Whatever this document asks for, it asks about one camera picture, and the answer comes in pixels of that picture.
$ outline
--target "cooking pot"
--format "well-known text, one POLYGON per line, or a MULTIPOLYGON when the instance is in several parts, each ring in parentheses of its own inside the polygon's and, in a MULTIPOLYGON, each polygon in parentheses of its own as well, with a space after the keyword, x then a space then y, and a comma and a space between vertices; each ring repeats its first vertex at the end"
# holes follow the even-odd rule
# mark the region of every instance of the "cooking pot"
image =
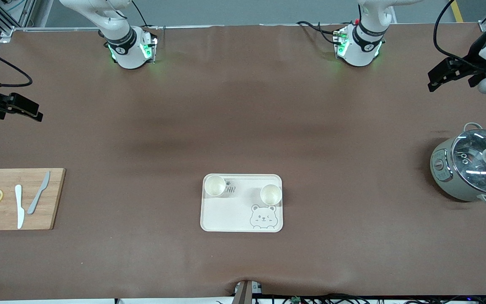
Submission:
POLYGON ((461 135, 434 149, 430 171, 440 188, 454 198, 486 202, 486 130, 474 122, 464 125, 461 135), (476 129, 467 130, 469 126, 476 129))

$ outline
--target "bear face print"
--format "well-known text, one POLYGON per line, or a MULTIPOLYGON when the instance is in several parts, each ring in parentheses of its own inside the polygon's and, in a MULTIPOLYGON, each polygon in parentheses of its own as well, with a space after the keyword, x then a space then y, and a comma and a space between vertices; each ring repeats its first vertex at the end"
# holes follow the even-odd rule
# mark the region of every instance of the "bear face print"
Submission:
POLYGON ((275 215, 275 206, 260 207, 258 205, 252 205, 251 209, 251 225, 253 228, 274 228, 278 224, 278 219, 275 215))

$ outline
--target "glass lid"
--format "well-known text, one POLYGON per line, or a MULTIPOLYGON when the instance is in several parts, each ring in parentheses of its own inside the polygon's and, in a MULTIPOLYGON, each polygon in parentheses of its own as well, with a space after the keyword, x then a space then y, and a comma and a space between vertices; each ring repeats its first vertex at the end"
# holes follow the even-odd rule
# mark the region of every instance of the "glass lid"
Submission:
POLYGON ((486 193, 486 130, 459 135, 451 147, 455 170, 472 187, 486 193))

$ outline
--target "cup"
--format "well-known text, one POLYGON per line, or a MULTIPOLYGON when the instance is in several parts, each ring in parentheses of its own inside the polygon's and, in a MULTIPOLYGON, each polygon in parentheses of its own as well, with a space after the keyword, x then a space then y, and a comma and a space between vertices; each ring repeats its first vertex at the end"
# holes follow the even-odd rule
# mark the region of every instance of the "cup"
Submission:
POLYGON ((260 198, 268 206, 276 205, 282 199, 282 190, 277 185, 265 185, 260 191, 260 198))
POLYGON ((211 196, 219 196, 226 189, 226 181, 220 175, 211 175, 206 179, 204 189, 211 196))

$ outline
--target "pot lid handle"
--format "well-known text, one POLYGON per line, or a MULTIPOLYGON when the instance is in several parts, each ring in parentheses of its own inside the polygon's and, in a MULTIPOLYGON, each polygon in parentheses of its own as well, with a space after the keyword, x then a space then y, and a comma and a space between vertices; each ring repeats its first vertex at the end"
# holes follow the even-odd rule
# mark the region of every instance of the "pot lid handle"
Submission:
POLYGON ((476 127, 476 129, 482 129, 483 128, 483 127, 481 127, 480 124, 478 124, 476 122, 469 122, 466 125, 464 125, 464 132, 466 132, 466 127, 469 126, 469 125, 473 125, 474 127, 476 127))

